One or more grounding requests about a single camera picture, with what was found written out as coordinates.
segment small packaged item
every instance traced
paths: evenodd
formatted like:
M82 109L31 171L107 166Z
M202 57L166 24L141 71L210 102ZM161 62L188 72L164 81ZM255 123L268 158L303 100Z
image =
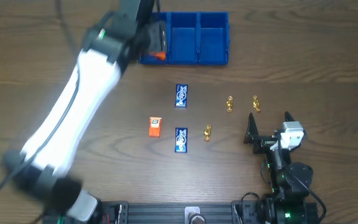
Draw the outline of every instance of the small packaged item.
M150 118L149 137L160 137L161 134L161 118Z
M187 85L177 84L176 108L187 108Z
M187 128L176 128L175 152L187 152Z

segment tic tac label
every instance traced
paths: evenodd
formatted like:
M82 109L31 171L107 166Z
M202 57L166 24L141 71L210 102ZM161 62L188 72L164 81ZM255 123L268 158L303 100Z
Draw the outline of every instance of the tic tac label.
M187 107L187 85L177 84L177 100L175 103L176 108Z
M187 128L176 128L175 152L187 152Z

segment blue candy bar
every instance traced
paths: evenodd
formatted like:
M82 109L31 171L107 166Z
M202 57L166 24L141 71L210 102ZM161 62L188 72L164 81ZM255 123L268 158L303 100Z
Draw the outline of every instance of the blue candy bar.
M176 128L175 152L187 152L187 128Z
M187 85L177 84L176 108L187 108Z

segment table top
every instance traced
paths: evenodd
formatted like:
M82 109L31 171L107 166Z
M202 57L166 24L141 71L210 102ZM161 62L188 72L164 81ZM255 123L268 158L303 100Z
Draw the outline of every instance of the table top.
M53 4L0 0L0 159L40 126L74 66ZM117 7L64 1L77 45ZM229 64L130 65L80 141L72 171L85 188L129 202L230 202L269 193L260 177L263 155L242 143L257 95L259 133L272 134L285 111L306 129L308 139L291 156L314 170L311 189L328 209L324 223L358 222L358 1L182 0L162 1L162 9L228 11ZM185 110L173 107L177 83L189 86ZM160 138L148 137L151 116L162 118ZM178 126L189 130L187 154L174 153ZM0 194L0 223L25 223L39 212L11 186Z

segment white robot part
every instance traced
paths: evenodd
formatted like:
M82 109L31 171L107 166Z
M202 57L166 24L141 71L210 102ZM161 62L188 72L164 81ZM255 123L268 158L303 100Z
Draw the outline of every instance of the white robot part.
M283 130L285 132L281 135L281 148L291 150L301 144L303 139L303 127L298 121L288 121L283 123ZM270 147L270 150L278 149L278 141Z
M37 154L32 165L43 170L46 166L54 169L53 175L66 176L76 148L93 115L107 94L117 85L121 69L117 62L108 62L107 55L95 50L81 51L70 80L40 128L26 142L21 153L28 160L43 144L66 110L80 77L78 93L63 122Z

